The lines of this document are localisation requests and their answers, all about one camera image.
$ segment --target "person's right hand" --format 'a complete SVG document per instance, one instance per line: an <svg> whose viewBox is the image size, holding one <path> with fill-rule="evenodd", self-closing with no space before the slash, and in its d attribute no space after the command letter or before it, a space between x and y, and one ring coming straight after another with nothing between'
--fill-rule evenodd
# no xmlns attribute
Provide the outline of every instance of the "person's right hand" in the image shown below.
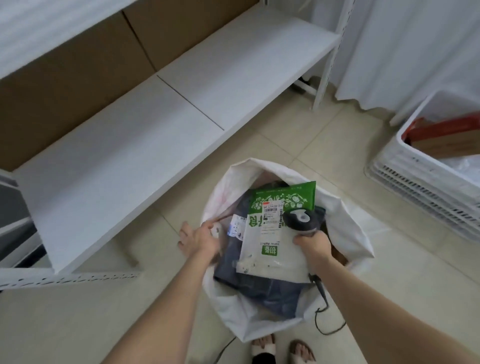
<svg viewBox="0 0 480 364"><path fill-rule="evenodd" d="M332 243L323 231L317 231L312 237L297 235L293 238L293 243L302 249L307 258L308 266L313 271L319 261L332 256Z"/></svg>

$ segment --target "plastic bag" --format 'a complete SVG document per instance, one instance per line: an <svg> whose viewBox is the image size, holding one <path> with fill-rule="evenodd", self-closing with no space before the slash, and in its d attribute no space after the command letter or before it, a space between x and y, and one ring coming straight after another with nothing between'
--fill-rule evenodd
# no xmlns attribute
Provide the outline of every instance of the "plastic bag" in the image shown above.
<svg viewBox="0 0 480 364"><path fill-rule="evenodd" d="M228 216L233 212L241 196L258 180L270 172L286 183L298 184L308 179L277 163L250 158L230 166L215 186L204 208L202 222L211 218ZM347 269L358 271L373 258L373 249L360 226L347 212L340 200L320 187L316 187L315 204L326 209L326 223L332 244L348 260ZM229 219L222 221L226 225ZM312 318L318 307L324 306L317 289L302 292L296 317L282 319L255 304L238 291L213 279L214 266L210 266L203 279L203 288L225 325L242 341L248 342L276 331L293 327Z"/></svg>

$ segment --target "white sticker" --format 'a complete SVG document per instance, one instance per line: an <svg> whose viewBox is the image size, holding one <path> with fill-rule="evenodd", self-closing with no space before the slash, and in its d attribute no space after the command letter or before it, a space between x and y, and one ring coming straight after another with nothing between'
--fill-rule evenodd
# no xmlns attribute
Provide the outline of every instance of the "white sticker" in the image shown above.
<svg viewBox="0 0 480 364"><path fill-rule="evenodd" d="M247 218L243 218L242 216L233 215L232 221L230 222L230 226L228 227L227 235L233 236L241 241L243 241L243 233L245 232L245 223L247 222Z"/></svg>
<svg viewBox="0 0 480 364"><path fill-rule="evenodd" d="M263 255L277 255L282 228L283 201L265 201L262 204L260 245Z"/></svg>

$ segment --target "white sandal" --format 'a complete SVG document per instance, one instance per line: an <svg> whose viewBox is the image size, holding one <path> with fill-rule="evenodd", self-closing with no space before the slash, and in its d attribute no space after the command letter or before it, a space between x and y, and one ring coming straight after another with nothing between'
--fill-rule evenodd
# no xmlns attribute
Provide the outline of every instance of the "white sandal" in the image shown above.
<svg viewBox="0 0 480 364"><path fill-rule="evenodd" d="M275 356L276 345L275 345L275 335L274 334L272 334L272 341L273 341L273 343L266 344L265 347L263 347L263 348L260 345L253 345L252 344L252 357L255 357L259 354L263 354L264 352L267 352L267 353Z"/></svg>
<svg viewBox="0 0 480 364"><path fill-rule="evenodd" d="M307 350L312 354L313 361L312 360L305 361L301 356L295 354L295 348L297 347L297 344L301 344L307 348ZM310 346L308 346L302 340L298 340L298 339L293 340L290 343L289 351L288 351L288 360L289 360L289 364L316 364L317 363L315 359L315 355L313 354L313 351L310 349Z"/></svg>

